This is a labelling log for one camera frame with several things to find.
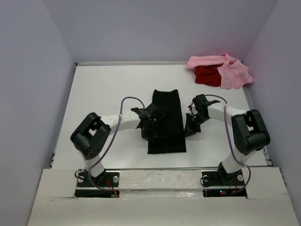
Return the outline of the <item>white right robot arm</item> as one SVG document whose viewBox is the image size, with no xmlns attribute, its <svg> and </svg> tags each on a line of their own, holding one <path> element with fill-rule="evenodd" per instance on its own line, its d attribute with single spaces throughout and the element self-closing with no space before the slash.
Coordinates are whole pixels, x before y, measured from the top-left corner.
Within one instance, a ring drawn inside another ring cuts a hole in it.
<svg viewBox="0 0 301 226">
<path fill-rule="evenodd" d="M 220 96 L 212 101 L 207 97 L 200 94 L 193 98 L 186 114 L 184 134 L 189 137 L 201 132 L 201 125 L 209 119 L 224 123 L 230 154 L 216 172 L 204 175 L 203 181 L 205 186 L 227 185 L 239 175 L 251 156 L 270 144 L 270 135 L 258 110 L 239 110 L 229 107 L 226 99 Z"/>
</svg>

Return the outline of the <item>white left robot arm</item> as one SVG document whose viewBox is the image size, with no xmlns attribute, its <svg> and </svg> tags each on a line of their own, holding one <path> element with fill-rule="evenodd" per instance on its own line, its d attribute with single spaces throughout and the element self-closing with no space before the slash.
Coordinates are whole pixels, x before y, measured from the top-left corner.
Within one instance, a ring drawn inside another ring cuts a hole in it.
<svg viewBox="0 0 301 226">
<path fill-rule="evenodd" d="M 115 139 L 119 131 L 141 129 L 142 138 L 158 138 L 158 124 L 166 113 L 154 104 L 145 108 L 132 108 L 117 115 L 99 116 L 89 113 L 71 134 L 70 140 L 79 151 L 88 173 L 88 181 L 100 187 L 106 178 L 106 169 L 102 164 L 104 156 L 100 153 L 107 139 Z"/>
</svg>

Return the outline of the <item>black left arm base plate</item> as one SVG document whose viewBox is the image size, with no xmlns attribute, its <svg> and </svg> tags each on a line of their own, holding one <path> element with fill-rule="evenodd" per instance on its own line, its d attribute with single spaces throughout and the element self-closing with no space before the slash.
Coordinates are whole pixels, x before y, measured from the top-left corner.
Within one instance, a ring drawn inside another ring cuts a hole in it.
<svg viewBox="0 0 301 226">
<path fill-rule="evenodd" d="M 107 171 L 104 180 L 95 187 L 85 170 L 74 173 L 76 188 L 74 195 L 78 198 L 119 198 L 119 172 Z"/>
</svg>

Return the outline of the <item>black t-shirt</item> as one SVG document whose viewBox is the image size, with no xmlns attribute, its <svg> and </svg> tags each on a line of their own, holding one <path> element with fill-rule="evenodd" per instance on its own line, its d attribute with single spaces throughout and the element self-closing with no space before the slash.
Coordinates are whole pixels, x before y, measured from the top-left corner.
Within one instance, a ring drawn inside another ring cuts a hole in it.
<svg viewBox="0 0 301 226">
<path fill-rule="evenodd" d="M 164 118 L 158 122 L 158 137 L 148 142 L 148 154 L 185 153 L 181 102 L 178 90 L 154 90 L 152 103 L 164 113 Z"/>
</svg>

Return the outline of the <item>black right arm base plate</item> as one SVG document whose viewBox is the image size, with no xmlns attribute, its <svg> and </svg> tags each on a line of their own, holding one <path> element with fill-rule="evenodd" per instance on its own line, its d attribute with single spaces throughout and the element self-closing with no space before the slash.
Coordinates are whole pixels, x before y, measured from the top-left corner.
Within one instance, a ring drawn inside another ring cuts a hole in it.
<svg viewBox="0 0 301 226">
<path fill-rule="evenodd" d="M 218 171 L 203 171 L 200 179 L 204 198 L 247 197 L 242 170 L 223 176 Z"/>
</svg>

